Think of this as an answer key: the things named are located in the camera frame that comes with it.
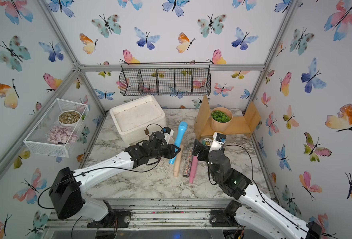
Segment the pink toy microphone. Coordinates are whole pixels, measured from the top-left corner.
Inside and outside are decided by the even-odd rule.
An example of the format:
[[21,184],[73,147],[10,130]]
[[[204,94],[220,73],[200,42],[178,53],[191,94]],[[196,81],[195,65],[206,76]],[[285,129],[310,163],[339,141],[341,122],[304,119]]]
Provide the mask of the pink toy microphone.
[[198,166],[198,157],[193,156],[191,169],[190,169],[190,175],[189,175],[189,183],[190,184],[192,184],[194,182],[194,179],[196,176],[196,171],[197,171],[197,166]]

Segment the rhinestone silver microphone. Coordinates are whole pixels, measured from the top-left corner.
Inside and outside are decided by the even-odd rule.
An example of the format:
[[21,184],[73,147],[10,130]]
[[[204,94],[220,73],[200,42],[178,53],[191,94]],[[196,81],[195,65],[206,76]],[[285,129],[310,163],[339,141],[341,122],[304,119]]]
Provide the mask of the rhinestone silver microphone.
[[190,177],[190,172],[191,172],[191,166],[192,166],[192,160],[193,160],[193,148],[194,146],[192,144],[189,144],[185,150],[185,163],[184,163],[184,169],[183,169],[183,177],[189,178]]

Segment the wooden rolling pin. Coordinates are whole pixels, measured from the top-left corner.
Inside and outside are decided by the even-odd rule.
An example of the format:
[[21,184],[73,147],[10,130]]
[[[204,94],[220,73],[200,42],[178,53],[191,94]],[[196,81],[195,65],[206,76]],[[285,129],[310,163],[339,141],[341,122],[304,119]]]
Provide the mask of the wooden rolling pin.
[[176,159],[175,159],[175,163],[174,163],[173,176],[175,178],[177,178],[179,176],[183,149],[184,149],[184,145],[181,144],[180,145],[180,152],[177,154]]

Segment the blue toy microphone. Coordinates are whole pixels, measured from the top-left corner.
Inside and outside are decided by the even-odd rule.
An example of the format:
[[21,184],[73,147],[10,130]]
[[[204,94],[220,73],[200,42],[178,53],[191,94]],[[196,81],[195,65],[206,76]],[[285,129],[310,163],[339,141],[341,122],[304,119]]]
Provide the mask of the blue toy microphone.
[[180,147],[183,136],[187,130],[188,124],[185,121],[181,121],[178,127],[177,138],[175,140],[175,146]]

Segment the white plastic drawer cabinet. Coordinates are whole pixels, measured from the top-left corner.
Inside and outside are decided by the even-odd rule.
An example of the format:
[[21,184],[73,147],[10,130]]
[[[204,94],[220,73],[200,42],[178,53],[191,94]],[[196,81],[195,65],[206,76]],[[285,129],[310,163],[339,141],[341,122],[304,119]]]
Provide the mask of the white plastic drawer cabinet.
[[148,95],[110,109],[123,142],[130,146],[147,139],[145,134],[167,126],[166,114],[154,96]]

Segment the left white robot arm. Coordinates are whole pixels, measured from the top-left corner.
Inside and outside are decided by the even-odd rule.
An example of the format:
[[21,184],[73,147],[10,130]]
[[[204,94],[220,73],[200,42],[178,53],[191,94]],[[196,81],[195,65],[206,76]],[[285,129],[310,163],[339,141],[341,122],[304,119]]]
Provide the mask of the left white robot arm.
[[150,165],[152,159],[173,159],[180,148],[170,143],[174,132],[168,127],[155,131],[149,139],[125,148],[122,152],[87,168],[60,170],[49,190],[49,196],[59,220],[71,217],[90,219],[88,228],[128,227],[125,218],[129,212],[115,212],[106,200],[92,199],[86,192],[93,186],[119,173],[135,172],[142,165]]

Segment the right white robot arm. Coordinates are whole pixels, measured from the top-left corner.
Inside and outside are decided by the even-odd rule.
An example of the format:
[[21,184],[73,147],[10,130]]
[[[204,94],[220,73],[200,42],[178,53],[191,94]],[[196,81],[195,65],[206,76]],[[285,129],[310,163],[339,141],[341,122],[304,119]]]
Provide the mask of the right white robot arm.
[[252,179],[235,170],[225,155],[225,140],[210,146],[194,141],[193,155],[207,163],[208,178],[233,198],[224,211],[227,224],[249,228],[267,239],[320,239],[322,228],[287,212],[263,192]]

